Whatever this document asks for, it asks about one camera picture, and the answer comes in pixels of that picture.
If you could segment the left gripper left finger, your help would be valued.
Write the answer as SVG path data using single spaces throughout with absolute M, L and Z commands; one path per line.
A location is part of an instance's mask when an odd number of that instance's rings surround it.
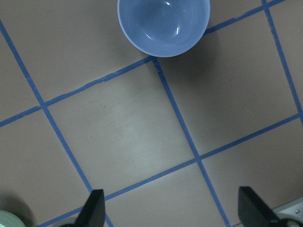
M 105 223 L 105 198 L 103 189 L 93 190 L 73 227 L 103 227 Z

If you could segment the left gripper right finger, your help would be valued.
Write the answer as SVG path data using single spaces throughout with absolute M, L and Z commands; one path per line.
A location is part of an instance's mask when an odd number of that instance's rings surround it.
M 279 217 L 248 186 L 238 190 L 238 217 L 244 227 L 278 227 Z

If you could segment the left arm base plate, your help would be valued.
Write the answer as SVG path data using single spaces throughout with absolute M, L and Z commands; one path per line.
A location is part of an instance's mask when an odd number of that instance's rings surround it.
M 296 199 L 284 205 L 281 205 L 273 212 L 279 218 L 291 218 L 300 222 L 303 222 L 303 198 Z

